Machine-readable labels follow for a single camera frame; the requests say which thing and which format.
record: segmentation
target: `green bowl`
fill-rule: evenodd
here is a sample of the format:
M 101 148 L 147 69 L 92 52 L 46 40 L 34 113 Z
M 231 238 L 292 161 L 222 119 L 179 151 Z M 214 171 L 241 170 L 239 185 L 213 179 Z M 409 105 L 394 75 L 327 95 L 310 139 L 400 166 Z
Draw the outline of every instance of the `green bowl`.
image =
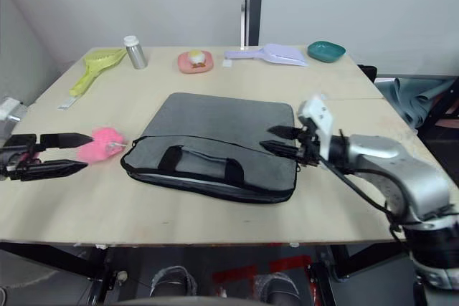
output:
M 323 62 L 335 62 L 345 52 L 342 46 L 327 41 L 317 41 L 308 47 L 308 55 Z

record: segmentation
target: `gray laptop bag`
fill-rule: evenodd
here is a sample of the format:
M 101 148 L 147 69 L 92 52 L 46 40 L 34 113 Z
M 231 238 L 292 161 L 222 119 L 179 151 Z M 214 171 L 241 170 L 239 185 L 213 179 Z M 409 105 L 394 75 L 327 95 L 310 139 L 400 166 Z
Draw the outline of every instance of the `gray laptop bag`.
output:
M 295 189 L 296 162 L 260 144 L 267 131 L 293 126 L 291 106 L 174 93 L 121 159 L 136 180 L 232 201 L 286 201 Z M 283 140 L 294 145 L 292 140 Z

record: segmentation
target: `table surface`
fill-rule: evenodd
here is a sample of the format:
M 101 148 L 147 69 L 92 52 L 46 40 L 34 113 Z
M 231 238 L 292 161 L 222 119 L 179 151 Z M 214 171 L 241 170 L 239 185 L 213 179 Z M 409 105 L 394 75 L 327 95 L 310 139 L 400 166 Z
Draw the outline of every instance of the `table surface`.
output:
M 289 103 L 294 109 L 319 93 L 335 118 L 334 131 L 383 135 L 402 142 L 417 158 L 439 166 L 425 146 L 348 56 L 308 67 L 235 60 L 223 67 L 223 51 L 209 47 L 214 69 L 199 75 L 178 71 L 176 58 L 189 47 L 145 48 L 149 66 L 134 70 L 128 57 L 104 72 L 70 109 L 57 107 L 85 71 L 72 66 L 29 109 L 15 133 L 91 134 L 110 126 L 129 141 L 173 92 Z M 41 156 L 76 158 L 75 149 Z M 303 168 L 287 202 L 239 204 L 141 183 L 121 168 L 121 155 L 66 178 L 0 183 L 0 239 L 61 244 L 351 243 L 389 240 L 384 215 L 322 168 Z M 351 177 L 380 203 L 369 183 Z M 452 201 L 459 191 L 450 180 Z

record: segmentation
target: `silver bottle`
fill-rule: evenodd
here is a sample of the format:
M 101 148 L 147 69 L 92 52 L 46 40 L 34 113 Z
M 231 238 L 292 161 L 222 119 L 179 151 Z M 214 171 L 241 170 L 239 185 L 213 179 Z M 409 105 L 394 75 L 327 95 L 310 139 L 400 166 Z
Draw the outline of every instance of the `silver bottle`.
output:
M 147 67 L 145 55 L 143 54 L 142 46 L 138 43 L 138 38 L 135 36 L 126 36 L 124 38 L 124 45 L 131 58 L 132 65 L 137 70 L 142 70 Z

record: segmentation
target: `white wall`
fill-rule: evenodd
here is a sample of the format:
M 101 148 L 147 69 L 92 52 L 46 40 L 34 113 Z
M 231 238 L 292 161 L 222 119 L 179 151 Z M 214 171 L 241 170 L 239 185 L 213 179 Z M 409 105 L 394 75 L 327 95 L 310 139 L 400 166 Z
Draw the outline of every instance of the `white wall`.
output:
M 262 0 L 261 44 L 321 39 L 380 73 L 459 75 L 459 1 Z
M 55 61 L 11 0 L 0 0 L 0 100 L 32 104 L 58 77 Z
M 92 47 L 240 43 L 241 0 L 15 0 L 53 57 L 66 64 Z

